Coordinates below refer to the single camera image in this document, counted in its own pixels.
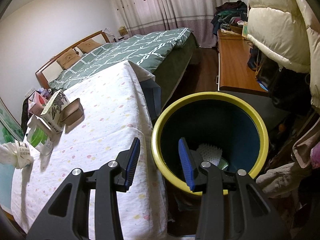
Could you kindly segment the green plastic snack bag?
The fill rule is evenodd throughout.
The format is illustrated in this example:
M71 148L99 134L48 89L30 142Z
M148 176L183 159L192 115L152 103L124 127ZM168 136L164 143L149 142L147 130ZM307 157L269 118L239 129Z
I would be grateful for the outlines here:
M226 171L227 168L228 168L228 162L225 161L224 159L220 159L219 163L218 163L218 168L223 170L223 171Z

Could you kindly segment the yellow rimmed trash bin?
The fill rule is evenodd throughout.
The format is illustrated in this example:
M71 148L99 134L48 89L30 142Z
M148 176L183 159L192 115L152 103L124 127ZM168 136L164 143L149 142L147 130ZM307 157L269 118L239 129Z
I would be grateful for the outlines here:
M185 183L178 141L191 150L201 145L222 151L230 172L242 168L252 178L262 170L268 154L268 133L259 113L244 100L221 92L185 96L167 107L157 119L151 150L163 177L179 191L199 197Z

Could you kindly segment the white floral tablecloth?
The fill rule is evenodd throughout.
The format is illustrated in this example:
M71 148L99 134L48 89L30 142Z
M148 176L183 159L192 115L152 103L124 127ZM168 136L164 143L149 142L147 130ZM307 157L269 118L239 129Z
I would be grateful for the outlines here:
M151 154L152 122L142 81L154 76L131 61L122 61L65 91L69 101L80 99L83 117L55 140L51 154L30 149L34 162L16 170L12 180L11 211L28 231L74 168L93 171L130 148L141 147L132 186L118 193L121 228L125 239L166 239L167 200L163 178Z

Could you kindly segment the brown cardboard tray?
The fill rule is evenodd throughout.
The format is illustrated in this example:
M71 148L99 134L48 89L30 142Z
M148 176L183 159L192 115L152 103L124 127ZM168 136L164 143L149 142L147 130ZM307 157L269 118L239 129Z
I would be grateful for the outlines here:
M84 114L84 109L79 98L69 103L60 115L59 121L67 126L71 126Z

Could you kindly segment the floral paper carton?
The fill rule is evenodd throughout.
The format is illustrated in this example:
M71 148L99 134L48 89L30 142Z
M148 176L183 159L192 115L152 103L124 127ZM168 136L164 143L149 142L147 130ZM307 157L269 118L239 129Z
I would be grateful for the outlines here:
M68 104L69 100L65 96L64 92L61 89L57 90L46 103L40 115L40 118L56 134L63 131L64 124L60 121L60 116Z

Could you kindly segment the wooden low cabinet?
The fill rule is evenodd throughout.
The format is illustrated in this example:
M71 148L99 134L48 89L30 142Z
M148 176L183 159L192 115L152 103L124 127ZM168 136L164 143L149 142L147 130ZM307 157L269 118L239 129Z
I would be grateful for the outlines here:
M219 52L218 90L268 96L247 66L250 58L249 42L240 34L217 32Z

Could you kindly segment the pink strawberry milk carton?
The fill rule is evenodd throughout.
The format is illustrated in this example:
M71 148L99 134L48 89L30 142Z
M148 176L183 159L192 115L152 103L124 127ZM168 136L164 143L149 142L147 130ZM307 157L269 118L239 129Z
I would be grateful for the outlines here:
M41 116L42 111L44 110L48 100L44 98L37 91L34 91L33 94L28 98L28 112L36 116Z

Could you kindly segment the green checked bed quilt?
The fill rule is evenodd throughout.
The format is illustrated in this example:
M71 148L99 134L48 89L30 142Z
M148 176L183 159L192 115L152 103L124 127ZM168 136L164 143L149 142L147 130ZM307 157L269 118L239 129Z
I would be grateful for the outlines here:
M112 65L131 61L153 74L156 82L168 92L176 85L197 46L189 28L137 34L127 40L105 43L85 53L51 81L49 87L68 89Z

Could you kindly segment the left brown pillow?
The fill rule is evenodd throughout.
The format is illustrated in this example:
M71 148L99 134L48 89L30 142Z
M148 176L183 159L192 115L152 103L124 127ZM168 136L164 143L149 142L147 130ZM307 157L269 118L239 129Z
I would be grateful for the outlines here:
M63 69L68 69L80 59L79 54L74 49L70 49L57 58L56 61Z

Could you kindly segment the brown pillow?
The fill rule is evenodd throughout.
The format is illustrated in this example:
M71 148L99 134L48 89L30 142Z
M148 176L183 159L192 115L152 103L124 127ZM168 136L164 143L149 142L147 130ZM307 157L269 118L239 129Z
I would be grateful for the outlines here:
M88 54L89 52L93 51L94 49L102 46L101 43L94 41L92 38L81 42L77 47L81 50L83 54Z
M74 49L70 49L57 58L56 61L63 69L68 69L80 59L79 54Z

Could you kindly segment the wooden bed headboard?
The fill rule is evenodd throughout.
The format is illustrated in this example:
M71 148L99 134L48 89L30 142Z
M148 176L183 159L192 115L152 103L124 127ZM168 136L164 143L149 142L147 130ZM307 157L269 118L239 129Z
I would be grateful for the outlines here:
M65 65L70 67L70 63L76 63L76 60L79 60L80 57L82 57L83 53L82 50L80 50L79 45L84 45L87 41L94 41L100 44L110 42L107 35L100 30L61 51L35 72L40 86L45 89L50 88L49 83L55 80L61 72L66 70Z

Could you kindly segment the right brown pillow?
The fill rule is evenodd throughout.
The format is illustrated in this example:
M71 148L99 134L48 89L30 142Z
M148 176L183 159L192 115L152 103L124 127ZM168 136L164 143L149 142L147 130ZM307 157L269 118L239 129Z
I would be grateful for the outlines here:
M94 49L102 46L101 43L94 41L92 38L81 42L77 47L81 50L83 54L88 54L89 52L93 51Z

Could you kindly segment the pink floral fabric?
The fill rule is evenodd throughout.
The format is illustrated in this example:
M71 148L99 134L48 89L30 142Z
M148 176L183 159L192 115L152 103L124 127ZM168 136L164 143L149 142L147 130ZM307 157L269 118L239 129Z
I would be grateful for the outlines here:
M320 150L318 147L314 147L310 152L310 160L312 168L320 167Z

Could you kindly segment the pile of dark clothes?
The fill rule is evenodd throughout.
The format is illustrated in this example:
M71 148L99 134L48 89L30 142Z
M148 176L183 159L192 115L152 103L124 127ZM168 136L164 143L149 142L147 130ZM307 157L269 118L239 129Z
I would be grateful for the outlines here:
M238 0L236 2L226 2L216 7L216 13L211 21L213 25L213 35L217 36L219 29L228 29L230 25L236 23L235 20L247 21L247 5Z

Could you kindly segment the pinkish window curtain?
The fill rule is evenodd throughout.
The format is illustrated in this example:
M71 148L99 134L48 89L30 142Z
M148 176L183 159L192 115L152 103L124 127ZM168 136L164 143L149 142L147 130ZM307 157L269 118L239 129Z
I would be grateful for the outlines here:
M217 7L247 0L112 0L120 23L130 35L190 28L201 47L216 44L211 23Z

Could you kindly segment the cream puffer jacket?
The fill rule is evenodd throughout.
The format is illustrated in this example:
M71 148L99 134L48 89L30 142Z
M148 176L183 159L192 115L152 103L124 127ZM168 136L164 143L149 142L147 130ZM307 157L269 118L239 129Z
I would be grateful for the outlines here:
M319 20L307 0L248 0L247 38L282 67L309 73L319 110Z

